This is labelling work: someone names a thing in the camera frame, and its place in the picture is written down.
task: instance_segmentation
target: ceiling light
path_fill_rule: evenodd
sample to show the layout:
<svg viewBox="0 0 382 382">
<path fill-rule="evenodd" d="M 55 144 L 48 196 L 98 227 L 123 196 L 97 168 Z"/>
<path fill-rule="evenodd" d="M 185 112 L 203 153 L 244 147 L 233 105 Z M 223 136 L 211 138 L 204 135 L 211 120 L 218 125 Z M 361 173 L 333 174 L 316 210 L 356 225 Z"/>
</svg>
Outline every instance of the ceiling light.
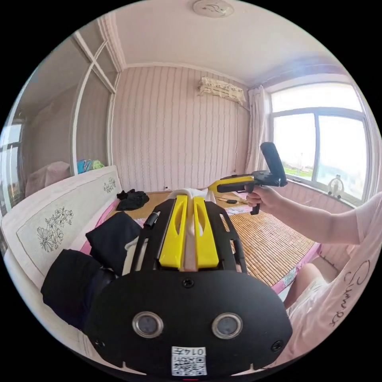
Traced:
<svg viewBox="0 0 382 382">
<path fill-rule="evenodd" d="M 199 0 L 193 5 L 195 13 L 211 18 L 223 18 L 233 14 L 232 5 L 223 0 Z"/>
</svg>

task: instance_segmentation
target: ceiling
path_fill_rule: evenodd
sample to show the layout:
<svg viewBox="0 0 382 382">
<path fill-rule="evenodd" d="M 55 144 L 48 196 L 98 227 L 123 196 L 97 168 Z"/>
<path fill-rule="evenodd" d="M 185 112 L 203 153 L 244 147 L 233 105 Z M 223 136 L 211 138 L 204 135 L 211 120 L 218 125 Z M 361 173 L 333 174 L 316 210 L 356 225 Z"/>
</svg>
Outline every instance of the ceiling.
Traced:
<svg viewBox="0 0 382 382">
<path fill-rule="evenodd" d="M 221 19 L 197 15 L 195 0 L 144 0 L 116 10 L 127 66 L 187 64 L 252 84 L 292 60 L 332 57 L 315 38 L 275 13 L 226 1 L 234 13 Z"/>
<path fill-rule="evenodd" d="M 117 9 L 112 15 L 120 40 L 117 46 L 125 58 L 123 66 L 188 66 L 251 86 L 264 73 L 293 60 L 333 58 L 321 43 L 288 20 L 246 2 L 226 1 L 234 13 L 221 19 L 197 15 L 195 0 L 144 0 Z M 94 54 L 102 43 L 97 20 L 80 33 Z M 67 39 L 34 73 L 18 111 L 32 117 L 77 86 L 88 65 L 73 39 Z"/>
</svg>

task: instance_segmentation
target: person's arm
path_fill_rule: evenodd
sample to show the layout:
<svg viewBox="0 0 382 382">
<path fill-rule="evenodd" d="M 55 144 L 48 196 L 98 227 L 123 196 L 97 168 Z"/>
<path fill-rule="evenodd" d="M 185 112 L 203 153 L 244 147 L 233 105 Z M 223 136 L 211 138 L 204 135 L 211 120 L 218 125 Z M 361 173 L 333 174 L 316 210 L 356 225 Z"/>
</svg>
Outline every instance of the person's arm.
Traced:
<svg viewBox="0 0 382 382">
<path fill-rule="evenodd" d="M 307 238 L 323 244 L 360 244 L 355 210 L 331 214 L 280 198 L 272 215 Z"/>
<path fill-rule="evenodd" d="M 259 203 L 261 210 L 318 243 L 360 244 L 355 209 L 342 214 L 331 214 L 284 198 L 271 187 L 255 186 L 247 199 L 249 206 Z"/>
</svg>

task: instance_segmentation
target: qr code label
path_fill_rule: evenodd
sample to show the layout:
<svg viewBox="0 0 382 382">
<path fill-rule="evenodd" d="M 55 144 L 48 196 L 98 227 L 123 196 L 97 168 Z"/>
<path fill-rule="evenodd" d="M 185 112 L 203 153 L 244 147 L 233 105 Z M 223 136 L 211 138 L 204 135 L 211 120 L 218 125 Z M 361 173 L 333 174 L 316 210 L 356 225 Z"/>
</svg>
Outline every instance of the qr code label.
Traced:
<svg viewBox="0 0 382 382">
<path fill-rule="evenodd" d="M 205 347 L 172 347 L 172 375 L 207 375 Z"/>
</svg>

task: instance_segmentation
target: person's leg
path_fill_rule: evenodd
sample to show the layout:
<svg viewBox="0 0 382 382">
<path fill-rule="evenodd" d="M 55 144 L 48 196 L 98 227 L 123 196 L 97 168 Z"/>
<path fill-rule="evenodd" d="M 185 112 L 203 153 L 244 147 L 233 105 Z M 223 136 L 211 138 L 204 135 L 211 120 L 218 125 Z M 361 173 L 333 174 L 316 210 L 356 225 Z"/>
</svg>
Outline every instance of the person's leg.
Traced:
<svg viewBox="0 0 382 382">
<path fill-rule="evenodd" d="M 317 277 L 322 277 L 322 274 L 314 264 L 303 265 L 286 295 L 284 300 L 285 309 L 288 309 Z"/>
</svg>

